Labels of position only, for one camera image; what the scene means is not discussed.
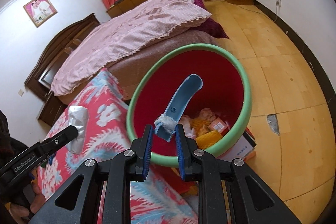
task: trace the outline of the red and blue patterned cloth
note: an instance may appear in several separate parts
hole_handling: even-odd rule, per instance
[[[39,168],[38,183],[46,199],[86,160],[109,160],[130,148],[126,133],[127,105],[122,101],[117,79],[106,69],[81,91],[71,105],[89,110],[85,145],[80,155],[60,149],[51,165]],[[47,138],[68,126],[68,109],[57,120]],[[105,188],[100,202],[101,223]],[[131,182],[132,224],[196,224],[198,218],[186,201],[151,168],[145,182]]]

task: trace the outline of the metal screw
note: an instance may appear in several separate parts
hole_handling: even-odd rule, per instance
[[[95,164],[95,160],[93,160],[93,159],[89,159],[85,162],[85,165],[88,166],[88,167],[90,167],[94,164]]]
[[[133,151],[133,150],[126,150],[126,151],[124,152],[124,155],[125,155],[126,157],[132,157],[132,156],[134,155],[134,151]]]
[[[233,163],[237,166],[243,166],[244,165],[244,161],[242,159],[235,159],[233,161]]]
[[[202,149],[196,149],[196,150],[194,151],[194,154],[195,154],[196,156],[203,156],[203,155],[204,155],[204,151],[203,151]]]

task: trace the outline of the green trash can rim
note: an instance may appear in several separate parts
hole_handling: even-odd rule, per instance
[[[243,91],[244,91],[243,107],[241,109],[241,112],[238,116],[237,121],[232,126],[232,128],[229,130],[229,132],[220,141],[218,141],[211,147],[207,148],[206,151],[213,154],[215,157],[218,157],[224,152],[226,152],[227,150],[229,150],[229,148],[231,148],[242,136],[243,132],[245,131],[247,127],[248,121],[251,116],[251,110],[252,110],[252,97],[251,97],[250,82],[249,82],[248,76],[242,64],[231,53],[229,53],[228,51],[218,46],[210,45],[210,44],[191,44],[187,46],[182,46],[166,54],[164,57],[162,57],[158,62],[154,64],[154,66],[146,73],[146,75],[140,81],[131,99],[131,102],[130,102],[130,105],[127,111],[127,117],[126,117],[127,135],[131,142],[134,139],[138,138],[137,134],[135,133],[134,126],[133,126],[133,113],[134,113],[135,105],[137,103],[137,99],[143,87],[145,86],[149,78],[153,75],[153,73],[159,67],[161,67],[161,65],[167,62],[169,59],[183,52],[194,51],[194,50],[204,50],[204,51],[216,52],[218,54],[221,54],[227,60],[229,60],[230,63],[234,65],[234,67],[236,68],[236,70],[238,71],[241,77],[241,81],[243,83]],[[160,155],[154,152],[152,152],[151,162],[158,164],[158,165],[167,166],[167,167],[178,167],[179,166],[179,161],[177,159],[177,156],[165,156],[165,155]]]

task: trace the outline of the black baseboard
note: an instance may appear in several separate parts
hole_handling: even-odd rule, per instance
[[[262,5],[260,2],[253,0],[254,5],[265,13],[271,19],[276,18],[276,14],[273,13],[270,9]],[[301,52],[305,60],[307,61],[308,65],[310,66],[312,72],[314,73],[317,81],[320,84],[322,92],[324,94],[325,100],[327,101],[329,111],[331,114],[331,118],[333,121],[333,126],[336,128],[336,94],[335,90],[333,89],[330,80],[322,68],[320,62],[317,60],[315,55],[312,51],[308,48],[306,43],[298,36],[294,30],[287,25],[280,17],[275,21],[275,23],[285,32],[285,34],[289,37],[290,40],[295,44],[298,50]],[[333,194],[331,199],[320,215],[320,217],[315,221],[315,224],[331,224],[335,223],[336,218],[336,181],[334,183]]]
[[[263,13],[265,13],[268,17],[270,17],[273,20],[276,18],[275,13],[273,13],[270,9],[262,5],[260,2],[256,0],[253,0],[253,2],[254,5]],[[286,22],[284,22],[280,17],[278,17],[275,23],[285,32],[285,34],[289,37],[289,39],[292,40],[292,42],[295,44],[295,46],[298,48],[298,50],[301,52],[301,54],[307,61],[308,65],[310,66],[312,72],[314,73],[317,81],[320,84],[325,100],[328,103],[333,125],[334,127],[336,127],[336,94],[320,62],[308,48],[306,43],[298,36],[296,32],[294,32],[294,30],[289,25],[287,25]]]

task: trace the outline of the picture frame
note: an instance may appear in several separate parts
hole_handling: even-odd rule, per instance
[[[23,8],[36,28],[57,14],[50,0],[31,0]]]

